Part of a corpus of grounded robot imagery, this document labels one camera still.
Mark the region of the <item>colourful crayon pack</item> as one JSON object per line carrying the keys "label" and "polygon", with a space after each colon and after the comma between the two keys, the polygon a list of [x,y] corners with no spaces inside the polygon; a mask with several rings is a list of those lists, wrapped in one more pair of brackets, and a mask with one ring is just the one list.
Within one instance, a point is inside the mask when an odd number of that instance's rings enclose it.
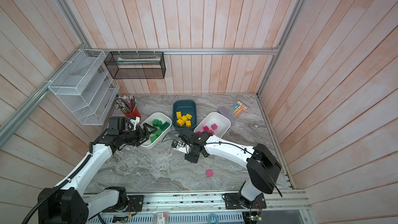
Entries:
{"label": "colourful crayon pack", "polygon": [[230,109],[230,113],[232,115],[239,115],[241,112],[247,110],[248,108],[249,106],[243,103],[242,101],[237,101]]}

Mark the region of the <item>right white plastic bin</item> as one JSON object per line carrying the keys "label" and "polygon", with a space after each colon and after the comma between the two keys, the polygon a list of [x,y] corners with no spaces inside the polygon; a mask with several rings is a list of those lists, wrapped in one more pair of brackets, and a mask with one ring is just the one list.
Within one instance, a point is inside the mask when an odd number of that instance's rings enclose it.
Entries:
{"label": "right white plastic bin", "polygon": [[[212,124],[216,124],[218,128],[216,130],[213,130],[211,128]],[[218,112],[212,112],[208,114],[199,124],[198,126],[194,129],[195,133],[204,132],[203,127],[208,126],[209,130],[214,131],[214,135],[222,138],[226,132],[229,130],[231,127],[231,122],[229,121],[228,118],[224,117],[223,115],[219,114]]]}

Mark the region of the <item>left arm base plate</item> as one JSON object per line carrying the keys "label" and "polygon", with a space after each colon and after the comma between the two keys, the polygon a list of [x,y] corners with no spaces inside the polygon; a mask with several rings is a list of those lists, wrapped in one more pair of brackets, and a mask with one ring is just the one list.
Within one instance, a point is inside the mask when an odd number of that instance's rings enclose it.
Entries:
{"label": "left arm base plate", "polygon": [[139,213],[143,209],[144,204],[144,195],[128,195],[127,196],[128,202],[126,211],[128,213]]}

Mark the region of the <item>black mesh wall basket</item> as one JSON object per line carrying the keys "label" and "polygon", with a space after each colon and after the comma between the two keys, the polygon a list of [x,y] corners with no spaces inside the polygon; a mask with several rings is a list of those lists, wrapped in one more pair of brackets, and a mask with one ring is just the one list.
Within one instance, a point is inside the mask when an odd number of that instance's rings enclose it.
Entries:
{"label": "black mesh wall basket", "polygon": [[163,79],[166,73],[162,52],[111,51],[105,61],[114,79]]}

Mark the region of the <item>red pencil cup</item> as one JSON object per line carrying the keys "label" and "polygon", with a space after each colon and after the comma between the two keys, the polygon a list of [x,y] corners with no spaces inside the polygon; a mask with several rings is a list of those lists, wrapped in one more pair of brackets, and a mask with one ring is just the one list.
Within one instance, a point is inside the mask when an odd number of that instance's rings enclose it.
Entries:
{"label": "red pencil cup", "polygon": [[139,110],[138,110],[138,108],[134,108],[134,110],[131,113],[124,113],[124,116],[126,118],[132,118],[132,117],[141,118],[142,117],[140,112],[139,112]]}

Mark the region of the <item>long dark green brick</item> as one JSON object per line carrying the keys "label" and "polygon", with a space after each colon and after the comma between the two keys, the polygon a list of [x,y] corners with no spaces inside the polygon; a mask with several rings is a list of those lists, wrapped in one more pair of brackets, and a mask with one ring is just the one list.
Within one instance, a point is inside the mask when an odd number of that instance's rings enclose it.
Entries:
{"label": "long dark green brick", "polygon": [[160,126],[160,129],[161,129],[162,131],[165,131],[166,129],[169,128],[169,126],[170,126],[170,123],[169,123],[169,122],[165,122],[165,123],[163,123],[163,124]]}

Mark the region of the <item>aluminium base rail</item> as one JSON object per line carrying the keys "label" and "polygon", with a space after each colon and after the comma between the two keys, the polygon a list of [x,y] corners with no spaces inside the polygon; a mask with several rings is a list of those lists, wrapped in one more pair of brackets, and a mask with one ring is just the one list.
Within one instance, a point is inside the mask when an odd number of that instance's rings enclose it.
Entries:
{"label": "aluminium base rail", "polygon": [[316,224],[303,190],[282,189],[263,195],[266,209],[226,209],[225,191],[137,193],[144,195],[141,212],[103,211],[89,224],[155,224],[165,215],[166,224]]}

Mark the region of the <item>bundle of pencils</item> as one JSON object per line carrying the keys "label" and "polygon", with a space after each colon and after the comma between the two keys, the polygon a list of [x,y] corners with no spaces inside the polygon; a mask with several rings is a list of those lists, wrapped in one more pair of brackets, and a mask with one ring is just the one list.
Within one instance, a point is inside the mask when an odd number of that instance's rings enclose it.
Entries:
{"label": "bundle of pencils", "polygon": [[124,114],[130,114],[136,109],[135,96],[117,96],[115,106]]}

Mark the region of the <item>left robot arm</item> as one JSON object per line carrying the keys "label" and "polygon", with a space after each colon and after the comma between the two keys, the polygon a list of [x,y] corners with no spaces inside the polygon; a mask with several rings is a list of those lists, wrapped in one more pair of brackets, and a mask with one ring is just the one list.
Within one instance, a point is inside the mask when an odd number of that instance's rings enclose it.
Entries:
{"label": "left robot arm", "polygon": [[53,188],[42,190],[29,216],[37,213],[40,224],[84,224],[106,209],[136,211],[124,187],[110,186],[87,199],[83,196],[94,175],[116,151],[125,146],[139,147],[157,131],[147,123],[139,125],[135,118],[110,118],[108,128],[89,144],[79,164]]}

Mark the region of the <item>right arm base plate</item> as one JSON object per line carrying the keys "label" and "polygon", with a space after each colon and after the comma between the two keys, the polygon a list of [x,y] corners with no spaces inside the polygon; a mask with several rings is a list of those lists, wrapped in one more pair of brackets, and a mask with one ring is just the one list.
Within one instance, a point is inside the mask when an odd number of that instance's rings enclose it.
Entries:
{"label": "right arm base plate", "polygon": [[258,195],[255,200],[250,201],[240,193],[225,193],[222,195],[226,209],[266,209],[266,202],[263,195]]}

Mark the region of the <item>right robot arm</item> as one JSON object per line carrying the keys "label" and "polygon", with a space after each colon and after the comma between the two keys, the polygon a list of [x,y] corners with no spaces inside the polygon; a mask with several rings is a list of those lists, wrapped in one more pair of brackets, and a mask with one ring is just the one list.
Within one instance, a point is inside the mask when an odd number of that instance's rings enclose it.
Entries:
{"label": "right robot arm", "polygon": [[226,141],[210,132],[195,133],[185,128],[179,138],[188,152],[184,159],[197,163],[200,155],[219,156],[247,169],[249,180],[244,182],[233,200],[240,205],[252,204],[260,194],[272,194],[282,166],[263,144],[256,146],[239,145]]}

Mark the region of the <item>white plastic bin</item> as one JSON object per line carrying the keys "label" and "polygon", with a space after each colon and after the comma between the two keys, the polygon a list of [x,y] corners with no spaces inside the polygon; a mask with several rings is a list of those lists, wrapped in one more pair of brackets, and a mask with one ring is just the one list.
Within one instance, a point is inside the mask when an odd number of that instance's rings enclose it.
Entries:
{"label": "white plastic bin", "polygon": [[[212,124],[216,124],[218,128],[216,130],[213,130],[211,128]],[[194,129],[195,133],[204,132],[203,127],[208,126],[209,130],[214,131],[214,135],[222,138],[226,132],[229,130],[231,127],[231,122],[229,121],[228,118],[224,117],[223,115],[219,114],[218,112],[212,112],[208,114],[199,124],[198,126]]]}
{"label": "white plastic bin", "polygon": [[171,124],[171,118],[161,112],[150,115],[140,125],[144,131],[144,139],[140,141],[140,147],[145,149],[154,148],[171,131]]}

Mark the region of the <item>teal plastic bin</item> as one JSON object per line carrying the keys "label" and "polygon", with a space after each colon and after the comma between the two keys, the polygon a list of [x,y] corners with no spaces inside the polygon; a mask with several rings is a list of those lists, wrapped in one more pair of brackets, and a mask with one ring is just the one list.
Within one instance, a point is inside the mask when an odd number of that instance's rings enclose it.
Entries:
{"label": "teal plastic bin", "polygon": [[183,127],[180,127],[177,124],[177,117],[176,117],[176,112],[181,112],[182,116],[185,116],[186,114],[190,114],[192,116],[192,119],[190,119],[192,127],[190,127],[190,130],[194,130],[195,127],[198,124],[198,119],[197,119],[197,105],[193,100],[179,100],[176,101],[173,104],[173,118],[172,118],[172,124],[173,127],[176,131],[180,132],[182,129],[186,127],[186,124],[183,125]]}

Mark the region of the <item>green square brick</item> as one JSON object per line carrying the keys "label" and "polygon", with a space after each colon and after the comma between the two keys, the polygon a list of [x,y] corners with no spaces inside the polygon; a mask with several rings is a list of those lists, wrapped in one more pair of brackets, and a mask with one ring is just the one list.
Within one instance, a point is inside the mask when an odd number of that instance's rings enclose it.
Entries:
{"label": "green square brick", "polygon": [[153,122],[152,122],[152,125],[154,127],[157,127],[159,125],[159,120],[158,119],[154,119]]}

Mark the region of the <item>left white plastic bin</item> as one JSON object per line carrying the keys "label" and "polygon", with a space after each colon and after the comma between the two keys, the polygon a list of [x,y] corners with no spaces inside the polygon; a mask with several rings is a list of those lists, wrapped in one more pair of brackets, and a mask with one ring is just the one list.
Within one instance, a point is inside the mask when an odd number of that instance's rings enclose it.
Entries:
{"label": "left white plastic bin", "polygon": [[150,115],[140,125],[144,131],[144,139],[140,141],[140,147],[145,149],[154,148],[171,131],[171,124],[171,118],[161,112]]}

